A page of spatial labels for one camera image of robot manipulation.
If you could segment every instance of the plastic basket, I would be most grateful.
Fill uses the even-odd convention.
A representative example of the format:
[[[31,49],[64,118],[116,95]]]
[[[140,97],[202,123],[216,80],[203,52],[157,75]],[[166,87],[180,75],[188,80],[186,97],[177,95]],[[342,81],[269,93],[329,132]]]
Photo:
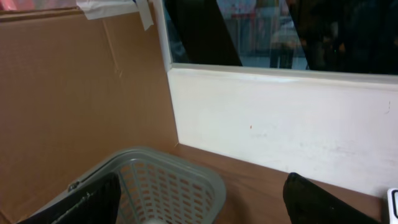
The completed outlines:
[[[134,147],[92,168],[39,211],[109,172],[118,174],[122,192],[116,223],[207,224],[224,205],[225,185],[215,172],[148,147]]]

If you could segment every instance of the brown floor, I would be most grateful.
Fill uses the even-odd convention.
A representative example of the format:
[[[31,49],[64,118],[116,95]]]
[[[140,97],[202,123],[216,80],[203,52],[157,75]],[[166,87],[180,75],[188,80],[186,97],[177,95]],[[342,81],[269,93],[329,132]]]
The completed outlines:
[[[287,173],[181,144],[171,153],[208,167],[222,176],[227,198],[217,224],[291,223],[282,198]],[[314,183],[359,211],[380,220],[379,198],[317,181]]]

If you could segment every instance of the cardboard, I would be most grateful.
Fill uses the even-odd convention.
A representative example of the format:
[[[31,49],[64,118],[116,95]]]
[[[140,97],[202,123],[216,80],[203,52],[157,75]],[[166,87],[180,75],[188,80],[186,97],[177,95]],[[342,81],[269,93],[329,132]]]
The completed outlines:
[[[176,145],[157,27],[144,31],[139,13],[5,14],[0,33],[0,223],[120,149]]]

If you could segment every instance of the window glass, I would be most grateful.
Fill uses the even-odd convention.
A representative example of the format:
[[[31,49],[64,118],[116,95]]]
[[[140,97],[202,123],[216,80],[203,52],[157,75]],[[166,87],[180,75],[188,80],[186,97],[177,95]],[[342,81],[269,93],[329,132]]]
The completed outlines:
[[[398,0],[165,0],[175,63],[398,74]]]

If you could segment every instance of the white wall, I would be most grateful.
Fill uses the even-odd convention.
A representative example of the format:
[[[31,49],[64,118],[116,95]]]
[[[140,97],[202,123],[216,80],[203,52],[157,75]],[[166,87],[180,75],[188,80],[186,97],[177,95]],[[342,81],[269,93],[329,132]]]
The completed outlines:
[[[398,187],[396,77],[253,71],[172,68],[180,143],[370,195]]]

